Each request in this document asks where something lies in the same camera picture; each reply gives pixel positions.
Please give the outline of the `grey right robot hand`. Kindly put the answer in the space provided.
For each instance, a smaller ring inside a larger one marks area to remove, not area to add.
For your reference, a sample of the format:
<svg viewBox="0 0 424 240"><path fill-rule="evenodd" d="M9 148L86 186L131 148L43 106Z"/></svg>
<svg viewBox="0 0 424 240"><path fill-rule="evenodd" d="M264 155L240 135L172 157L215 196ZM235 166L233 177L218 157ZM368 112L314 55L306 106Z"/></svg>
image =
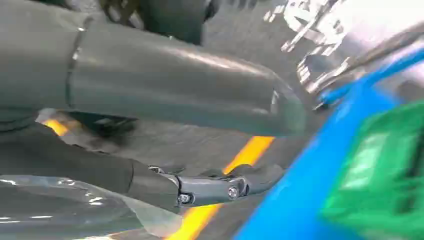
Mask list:
<svg viewBox="0 0 424 240"><path fill-rule="evenodd" d="M0 3L0 237L74 240L140 231L163 238L179 207L232 202L272 188L280 166L186 176L179 168L68 144L37 121L55 109L290 136L301 100L271 69L200 46L212 1L149 0L143 28L51 1Z"/></svg>

